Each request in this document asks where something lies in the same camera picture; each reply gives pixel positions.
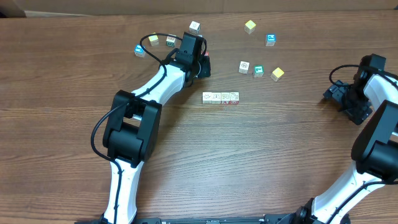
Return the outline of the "green R block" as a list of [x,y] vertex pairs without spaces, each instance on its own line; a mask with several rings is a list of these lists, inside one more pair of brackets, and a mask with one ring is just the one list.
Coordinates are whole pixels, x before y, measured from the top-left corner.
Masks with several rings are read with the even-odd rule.
[[212,93],[212,98],[211,98],[211,103],[212,104],[221,104],[221,93]]

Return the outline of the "blue L block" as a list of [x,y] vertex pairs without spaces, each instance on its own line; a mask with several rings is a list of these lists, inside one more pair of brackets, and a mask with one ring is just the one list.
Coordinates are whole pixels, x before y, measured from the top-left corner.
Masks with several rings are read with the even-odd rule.
[[230,92],[221,92],[221,103],[226,105],[231,103]]

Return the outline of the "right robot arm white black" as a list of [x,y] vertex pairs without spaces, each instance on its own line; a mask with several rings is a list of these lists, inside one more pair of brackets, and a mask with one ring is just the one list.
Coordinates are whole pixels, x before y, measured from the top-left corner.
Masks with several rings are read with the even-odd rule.
[[364,56],[353,83],[333,82],[324,92],[354,124],[368,123],[351,149],[348,170],[324,193],[277,223],[350,223],[348,212],[371,192],[397,184],[397,75],[385,71],[386,58]]

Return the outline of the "white block red C side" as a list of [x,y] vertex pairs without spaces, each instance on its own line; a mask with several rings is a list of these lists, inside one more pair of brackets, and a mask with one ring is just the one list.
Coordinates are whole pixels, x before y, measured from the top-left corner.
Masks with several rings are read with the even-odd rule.
[[239,103],[239,93],[238,92],[230,92],[230,103],[232,105],[237,105]]

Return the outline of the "plain white block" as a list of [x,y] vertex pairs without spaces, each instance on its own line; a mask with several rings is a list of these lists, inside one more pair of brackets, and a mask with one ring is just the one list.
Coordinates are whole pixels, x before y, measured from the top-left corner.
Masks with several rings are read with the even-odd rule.
[[203,92],[202,93],[202,103],[203,104],[212,104],[213,93],[212,92]]

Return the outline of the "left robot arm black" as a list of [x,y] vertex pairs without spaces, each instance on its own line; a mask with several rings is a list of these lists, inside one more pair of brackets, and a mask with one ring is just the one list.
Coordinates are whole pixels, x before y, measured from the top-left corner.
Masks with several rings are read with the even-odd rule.
[[107,209],[98,223],[133,223],[137,215],[136,197],[144,163],[150,158],[159,132],[163,105],[176,93],[191,86],[195,78],[211,75],[206,39],[184,33],[180,47],[159,60],[158,72],[142,87],[132,92],[118,91],[107,112],[95,125],[90,143],[106,123],[100,157],[111,165],[111,186]]

